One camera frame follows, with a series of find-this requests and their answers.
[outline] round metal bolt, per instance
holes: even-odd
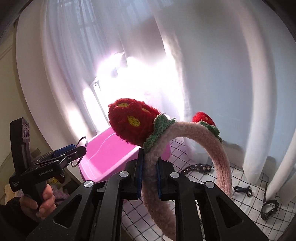
[[[93,181],[88,180],[88,181],[85,181],[83,185],[84,185],[86,188],[90,188],[93,184],[94,184]]]
[[[172,172],[172,173],[170,174],[170,176],[171,176],[172,178],[178,178],[178,177],[180,177],[180,174],[177,173],[177,172]]]
[[[207,188],[213,188],[215,186],[215,184],[213,182],[211,182],[211,181],[208,181],[208,182],[205,183],[205,186]]]
[[[128,172],[127,171],[122,171],[122,172],[119,173],[119,175],[121,177],[127,177],[128,176]]]

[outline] pink plastic bin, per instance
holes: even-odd
[[[137,158],[139,146],[123,141],[110,127],[92,138],[86,150],[86,155],[79,164],[80,173],[84,180],[97,183],[124,170],[126,162]],[[163,160],[170,157],[169,144],[161,157]]]

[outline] wall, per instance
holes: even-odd
[[[14,49],[13,34],[0,45],[0,165],[11,152],[10,122],[20,117],[24,117],[30,123],[31,151],[37,147],[41,153],[51,150],[36,126],[21,91]]]

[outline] strawberry headband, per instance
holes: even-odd
[[[205,113],[198,112],[193,122],[176,122],[144,102],[119,99],[109,104],[109,120],[120,138],[144,149],[143,201],[154,222],[170,239],[176,240],[176,219],[169,204],[158,198],[156,169],[158,157],[170,140],[187,137],[205,148],[216,168],[217,186],[231,197],[230,165],[219,129]]]

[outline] hand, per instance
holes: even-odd
[[[54,204],[55,197],[52,194],[52,188],[47,184],[46,188],[43,191],[44,202],[40,205],[39,211],[37,211],[38,204],[33,199],[23,196],[20,198],[20,207],[24,214],[32,219],[41,218],[45,219],[49,214],[51,214],[57,207]]]

